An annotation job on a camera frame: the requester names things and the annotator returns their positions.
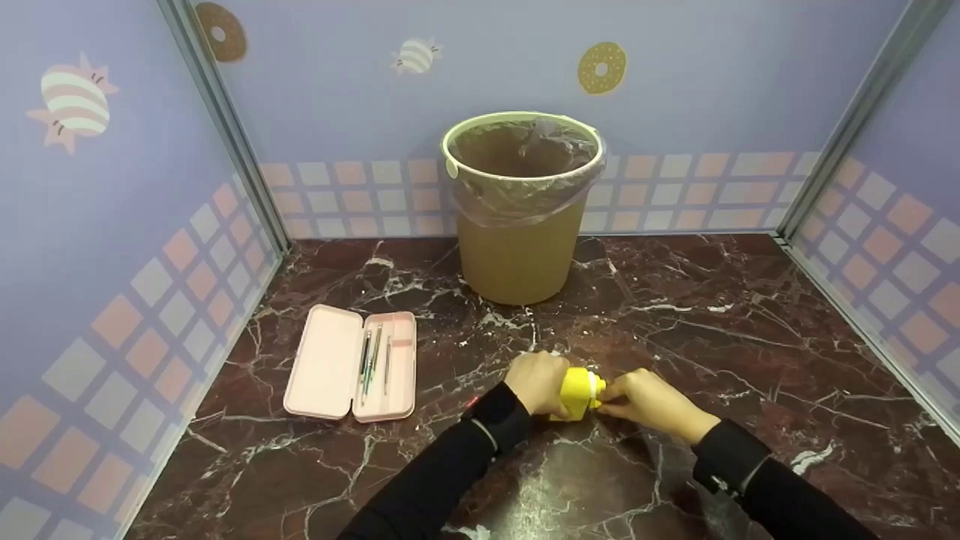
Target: pencil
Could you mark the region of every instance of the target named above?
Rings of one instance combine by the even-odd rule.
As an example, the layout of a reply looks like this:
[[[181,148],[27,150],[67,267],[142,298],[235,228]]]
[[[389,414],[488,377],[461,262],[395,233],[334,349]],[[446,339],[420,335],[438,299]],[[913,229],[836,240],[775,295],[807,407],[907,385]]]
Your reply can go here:
[[[383,395],[387,395],[387,383],[390,381],[390,351],[394,347],[394,337],[387,336],[387,354],[383,360]]]
[[[373,354],[370,355],[370,366],[367,368],[367,383],[363,387],[363,396],[360,399],[360,405],[367,400],[367,392],[370,390],[370,383],[373,380],[373,372],[376,371],[376,358],[380,353],[380,336],[383,333],[383,324],[376,325],[376,338],[373,340]]]
[[[364,335],[363,349],[360,352],[360,383],[363,384],[367,375],[367,352],[370,350],[370,331]]]

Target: yellow pencil sharpener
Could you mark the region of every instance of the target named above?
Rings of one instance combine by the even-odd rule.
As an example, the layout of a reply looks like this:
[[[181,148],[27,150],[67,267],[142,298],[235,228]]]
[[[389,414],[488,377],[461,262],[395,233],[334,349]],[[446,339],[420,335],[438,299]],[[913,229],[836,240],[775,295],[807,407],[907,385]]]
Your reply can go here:
[[[588,408],[600,406],[597,396],[607,388],[607,382],[585,367],[566,370],[564,385],[560,388],[560,401],[564,403],[568,418],[550,415],[550,420],[573,422],[583,420]]]

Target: trash can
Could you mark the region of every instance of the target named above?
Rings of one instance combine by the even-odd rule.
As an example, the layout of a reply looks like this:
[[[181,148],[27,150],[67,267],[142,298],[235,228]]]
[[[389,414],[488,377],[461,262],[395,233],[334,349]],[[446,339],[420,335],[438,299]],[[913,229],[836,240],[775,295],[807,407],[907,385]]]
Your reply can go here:
[[[441,146],[467,284],[515,306],[559,292],[606,165],[596,130],[556,114],[495,112],[457,124]]]

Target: dark red marble surface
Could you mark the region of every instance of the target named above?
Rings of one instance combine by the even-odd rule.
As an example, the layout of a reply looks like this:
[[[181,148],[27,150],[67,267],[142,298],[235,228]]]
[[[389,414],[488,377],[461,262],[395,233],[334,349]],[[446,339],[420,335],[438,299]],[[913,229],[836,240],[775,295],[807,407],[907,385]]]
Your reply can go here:
[[[513,356],[536,349],[607,378],[655,370],[883,538],[960,534],[960,451],[770,237],[584,238],[575,258],[557,297],[503,307],[466,287],[453,240],[298,243],[127,538],[332,538]],[[283,410],[317,303],[417,314],[410,418]],[[767,537],[696,486],[692,463],[678,441],[627,422],[539,426],[468,492],[444,537]]]

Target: left hand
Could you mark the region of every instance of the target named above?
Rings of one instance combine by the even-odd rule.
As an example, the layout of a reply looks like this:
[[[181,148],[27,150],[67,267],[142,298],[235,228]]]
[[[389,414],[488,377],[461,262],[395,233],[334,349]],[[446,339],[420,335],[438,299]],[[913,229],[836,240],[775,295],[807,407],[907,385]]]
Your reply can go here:
[[[555,414],[566,418],[569,413],[560,401],[560,387],[568,367],[570,362],[562,356],[546,351],[525,353],[514,358],[503,381],[531,415]]]

